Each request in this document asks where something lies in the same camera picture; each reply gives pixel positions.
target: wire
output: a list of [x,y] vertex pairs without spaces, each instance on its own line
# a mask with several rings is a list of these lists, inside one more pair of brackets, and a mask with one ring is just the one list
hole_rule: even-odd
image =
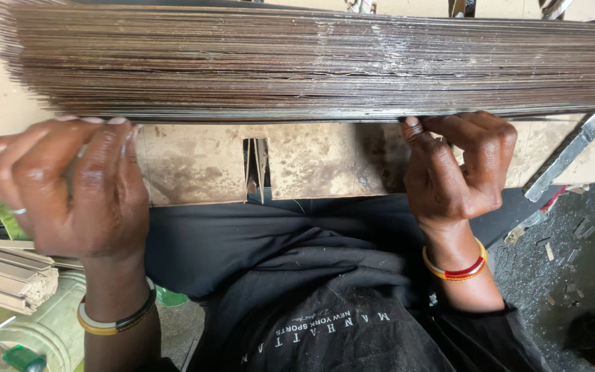
[[[296,203],[297,203],[297,205],[300,205],[296,199],[293,199],[293,201],[294,201],[294,202],[296,202]],[[302,213],[304,213],[304,215],[306,216],[306,215],[307,215],[307,213],[304,211],[304,208],[302,208],[302,206],[301,206],[301,205],[300,205],[300,209],[302,209]]]

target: bucket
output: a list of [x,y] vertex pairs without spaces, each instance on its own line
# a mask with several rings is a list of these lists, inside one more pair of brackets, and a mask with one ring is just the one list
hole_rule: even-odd
[[84,358],[84,329],[77,321],[77,306],[85,293],[82,272],[61,273],[56,293],[33,314],[18,314],[3,326],[0,343],[20,344],[43,355],[51,372],[73,372]]

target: bangle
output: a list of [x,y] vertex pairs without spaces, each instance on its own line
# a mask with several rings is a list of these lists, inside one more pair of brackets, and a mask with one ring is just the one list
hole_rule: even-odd
[[426,246],[424,246],[424,249],[422,250],[422,258],[424,259],[424,263],[426,264],[430,272],[434,273],[435,276],[440,277],[442,279],[458,281],[472,279],[475,276],[479,275],[483,268],[486,266],[486,248],[479,241],[479,239],[474,238],[474,240],[479,245],[479,259],[474,263],[474,265],[470,266],[465,270],[446,271],[435,267],[428,259],[428,255],[426,254]]
[[153,281],[146,277],[146,281],[151,289],[148,299],[144,303],[141,309],[135,312],[133,315],[130,315],[127,318],[117,320],[116,322],[110,323],[100,323],[96,322],[95,320],[91,319],[86,312],[86,295],[82,298],[82,301],[79,303],[79,307],[77,309],[77,320],[79,324],[84,328],[85,331],[91,334],[97,335],[112,335],[123,332],[127,329],[130,329],[137,324],[139,324],[144,318],[151,312],[153,309],[153,304],[155,304],[155,285]]

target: cardboard sheet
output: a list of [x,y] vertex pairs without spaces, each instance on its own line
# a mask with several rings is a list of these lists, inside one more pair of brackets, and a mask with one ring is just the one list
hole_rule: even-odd
[[[346,3],[341,0],[266,2],[346,10]],[[576,2],[595,7],[593,0]],[[447,4],[446,0],[376,2],[380,14],[428,17],[447,17]],[[540,10],[537,0],[478,0],[477,17],[540,18]],[[23,131],[28,125],[51,117],[23,87],[8,79],[0,62],[0,135]],[[558,122],[513,123],[518,130],[518,143],[507,187],[523,185],[573,130],[574,118],[553,118],[558,118]],[[245,200],[244,138],[267,140],[274,199],[403,192],[402,174],[409,150],[402,143],[398,123],[147,125],[138,137],[137,153],[152,205]],[[595,182],[595,141],[557,182]]]

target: stack of cardboard strips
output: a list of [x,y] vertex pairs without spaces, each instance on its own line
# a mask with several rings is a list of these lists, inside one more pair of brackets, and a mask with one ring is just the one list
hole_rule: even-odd
[[10,243],[0,240],[0,307],[31,314],[56,292],[59,273],[52,258],[2,247]]

